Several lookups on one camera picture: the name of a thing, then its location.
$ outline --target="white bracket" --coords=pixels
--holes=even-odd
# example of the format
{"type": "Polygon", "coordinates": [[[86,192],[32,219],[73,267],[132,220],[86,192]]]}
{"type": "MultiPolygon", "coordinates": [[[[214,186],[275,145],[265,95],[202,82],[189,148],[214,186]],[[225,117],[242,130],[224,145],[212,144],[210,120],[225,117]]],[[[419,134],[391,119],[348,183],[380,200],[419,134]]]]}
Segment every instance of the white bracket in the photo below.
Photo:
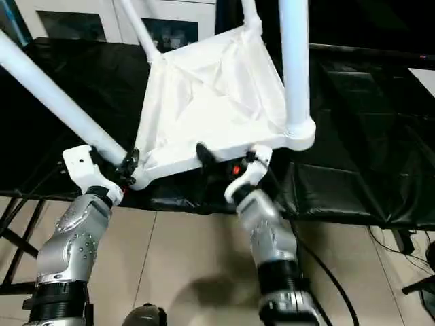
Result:
{"type": "Polygon", "coordinates": [[[114,182],[106,179],[100,172],[99,167],[94,164],[90,157],[92,147],[82,145],[67,149],[63,152],[63,160],[71,180],[78,185],[83,194],[92,186],[104,187],[108,190],[107,197],[113,202],[114,206],[121,203],[124,193],[114,182]]]}
{"type": "Polygon", "coordinates": [[[232,196],[242,185],[257,185],[266,175],[272,158],[272,149],[264,145],[254,145],[249,152],[255,153],[256,159],[248,164],[246,172],[235,179],[225,190],[225,199],[232,204],[232,196]]]}

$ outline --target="white cabinet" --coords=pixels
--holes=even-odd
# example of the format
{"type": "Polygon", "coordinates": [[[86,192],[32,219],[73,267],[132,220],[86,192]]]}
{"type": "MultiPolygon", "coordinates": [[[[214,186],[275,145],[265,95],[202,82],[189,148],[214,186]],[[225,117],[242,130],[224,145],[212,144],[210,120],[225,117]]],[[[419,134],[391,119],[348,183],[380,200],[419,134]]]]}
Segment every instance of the white cabinet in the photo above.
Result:
{"type": "MultiPolygon", "coordinates": [[[[33,38],[138,44],[119,0],[15,0],[33,38]]],[[[132,0],[156,43],[177,47],[214,35],[216,0],[132,0]]]]}
{"type": "Polygon", "coordinates": [[[33,38],[121,42],[112,0],[15,0],[33,38]]]}
{"type": "MultiPolygon", "coordinates": [[[[215,0],[204,1],[167,1],[167,0],[131,0],[139,17],[142,18],[156,42],[157,39],[184,38],[183,42],[192,43],[215,35],[215,0]]],[[[139,44],[135,31],[128,21],[122,6],[114,0],[122,41],[139,44]]]]}

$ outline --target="black clamp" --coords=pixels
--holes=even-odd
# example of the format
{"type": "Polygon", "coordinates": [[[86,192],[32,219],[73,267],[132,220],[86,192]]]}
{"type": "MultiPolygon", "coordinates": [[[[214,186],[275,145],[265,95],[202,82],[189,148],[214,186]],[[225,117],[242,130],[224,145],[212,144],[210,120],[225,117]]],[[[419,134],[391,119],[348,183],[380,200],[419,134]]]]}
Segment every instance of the black clamp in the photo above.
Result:
{"type": "Polygon", "coordinates": [[[116,169],[116,173],[120,178],[120,183],[123,185],[132,185],[136,182],[136,179],[132,177],[133,172],[139,165],[139,150],[137,148],[132,149],[123,159],[121,165],[116,169]]]}

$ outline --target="white fabric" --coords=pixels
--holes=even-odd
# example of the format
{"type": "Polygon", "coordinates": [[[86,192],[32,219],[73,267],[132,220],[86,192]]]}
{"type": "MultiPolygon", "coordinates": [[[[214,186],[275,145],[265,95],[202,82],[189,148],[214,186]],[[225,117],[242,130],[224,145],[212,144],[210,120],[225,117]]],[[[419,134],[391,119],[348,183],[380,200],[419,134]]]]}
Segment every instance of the white fabric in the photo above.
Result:
{"type": "Polygon", "coordinates": [[[260,33],[245,25],[153,57],[135,144],[144,169],[159,151],[236,145],[247,130],[284,133],[283,84],[260,33]]]}

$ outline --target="white pipe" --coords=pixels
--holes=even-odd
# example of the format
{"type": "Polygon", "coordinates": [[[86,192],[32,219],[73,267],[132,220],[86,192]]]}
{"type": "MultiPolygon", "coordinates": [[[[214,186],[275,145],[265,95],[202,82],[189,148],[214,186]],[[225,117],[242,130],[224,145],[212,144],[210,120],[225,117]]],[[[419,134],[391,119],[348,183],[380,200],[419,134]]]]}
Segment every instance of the white pipe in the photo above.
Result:
{"type": "Polygon", "coordinates": [[[295,150],[312,146],[310,117],[308,0],[279,0],[288,138],[295,150]]]}
{"type": "Polygon", "coordinates": [[[255,0],[242,0],[243,15],[245,17],[245,25],[249,28],[257,28],[262,25],[261,19],[257,13],[255,0]]]}
{"type": "Polygon", "coordinates": [[[148,62],[152,62],[154,58],[160,55],[160,52],[157,50],[154,42],[148,33],[145,25],[143,24],[142,19],[136,13],[135,7],[130,0],[120,0],[122,7],[127,15],[128,20],[130,20],[131,25],[133,26],[137,38],[139,39],[139,43],[142,45],[142,48],[145,50],[147,54],[148,62]]]}
{"type": "Polygon", "coordinates": [[[64,124],[115,166],[126,151],[0,30],[0,65],[64,124]]]}

